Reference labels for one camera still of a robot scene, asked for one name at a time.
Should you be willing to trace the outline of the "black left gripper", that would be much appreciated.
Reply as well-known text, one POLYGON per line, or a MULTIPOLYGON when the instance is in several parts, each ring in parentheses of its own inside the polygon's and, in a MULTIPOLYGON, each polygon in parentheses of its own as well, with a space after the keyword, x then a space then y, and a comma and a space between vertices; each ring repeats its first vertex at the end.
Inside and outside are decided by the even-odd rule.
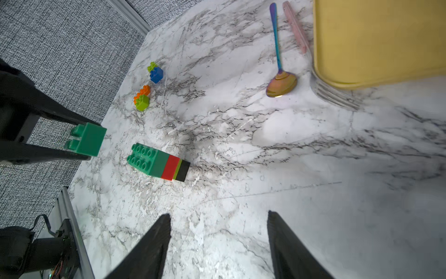
POLYGON ((90 160, 90 156, 28 145, 31 112, 47 119, 74 125, 92 123, 31 85, 20 70, 1 60, 1 165, 25 165, 53 160, 90 160))

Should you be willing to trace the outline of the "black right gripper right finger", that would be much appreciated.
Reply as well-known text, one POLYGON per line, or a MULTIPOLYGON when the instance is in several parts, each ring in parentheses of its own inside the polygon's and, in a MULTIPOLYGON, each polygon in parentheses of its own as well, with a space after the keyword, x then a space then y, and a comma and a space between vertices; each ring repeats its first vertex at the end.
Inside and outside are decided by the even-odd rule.
POLYGON ((277 279, 331 279, 281 216, 268 212, 268 238, 277 279))

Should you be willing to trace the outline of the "black small lego brick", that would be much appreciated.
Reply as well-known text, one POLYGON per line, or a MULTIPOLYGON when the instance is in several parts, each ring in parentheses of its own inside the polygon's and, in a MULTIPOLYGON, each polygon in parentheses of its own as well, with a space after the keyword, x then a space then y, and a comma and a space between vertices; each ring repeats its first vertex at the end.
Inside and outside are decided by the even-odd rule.
POLYGON ((190 167, 190 162, 188 162, 186 160, 182 160, 182 165, 181 165, 180 171, 179 171, 177 179, 176 179, 177 181, 181 181, 181 182, 185 181, 189 167, 190 167))

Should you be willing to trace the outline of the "lime small lego brick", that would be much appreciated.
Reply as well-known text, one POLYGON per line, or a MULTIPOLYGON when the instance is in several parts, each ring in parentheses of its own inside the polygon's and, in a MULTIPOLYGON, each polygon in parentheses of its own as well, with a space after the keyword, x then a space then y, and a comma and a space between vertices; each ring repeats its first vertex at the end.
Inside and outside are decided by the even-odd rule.
POLYGON ((177 164, 177 167, 176 167, 176 169, 175 169, 175 173, 174 173, 174 176, 173 176, 173 180, 176 180, 176 179, 177 179, 177 176, 178 176, 178 173, 179 173, 179 171, 180 171, 181 165, 182 165, 182 159, 179 159, 178 164, 177 164))

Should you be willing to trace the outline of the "red lego brick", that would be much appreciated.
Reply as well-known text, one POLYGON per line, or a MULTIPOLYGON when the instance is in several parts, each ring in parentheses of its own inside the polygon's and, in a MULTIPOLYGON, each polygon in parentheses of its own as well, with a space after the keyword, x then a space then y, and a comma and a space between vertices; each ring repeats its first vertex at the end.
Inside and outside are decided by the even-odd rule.
POLYGON ((181 164, 180 158, 173 156, 173 155, 169 155, 168 160, 167 160, 166 165, 163 170, 163 174, 161 175, 161 178, 165 179, 165 180, 170 180, 170 181, 173 180, 177 173, 179 164, 181 164))

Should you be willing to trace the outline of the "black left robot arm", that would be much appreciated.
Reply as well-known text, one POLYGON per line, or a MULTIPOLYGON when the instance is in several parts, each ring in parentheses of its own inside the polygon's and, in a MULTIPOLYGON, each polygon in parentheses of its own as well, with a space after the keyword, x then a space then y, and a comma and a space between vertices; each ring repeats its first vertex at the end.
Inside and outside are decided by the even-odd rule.
MULTIPOLYGON (((106 129, 72 112, 38 90, 20 70, 1 61, 1 164, 25 165, 53 160, 89 160, 97 156, 106 129), (74 125, 64 150, 27 143, 40 118, 74 125)), ((63 220, 50 237, 34 239, 33 229, 1 229, 1 278, 55 268, 57 278, 73 278, 79 266, 73 226, 63 220)))

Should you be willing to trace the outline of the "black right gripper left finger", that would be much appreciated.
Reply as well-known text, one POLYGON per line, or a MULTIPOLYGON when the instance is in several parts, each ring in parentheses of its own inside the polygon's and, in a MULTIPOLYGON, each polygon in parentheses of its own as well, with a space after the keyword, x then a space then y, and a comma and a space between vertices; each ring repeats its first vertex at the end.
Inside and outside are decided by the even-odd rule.
POLYGON ((171 217, 161 215, 108 279, 160 279, 171 239, 171 217))

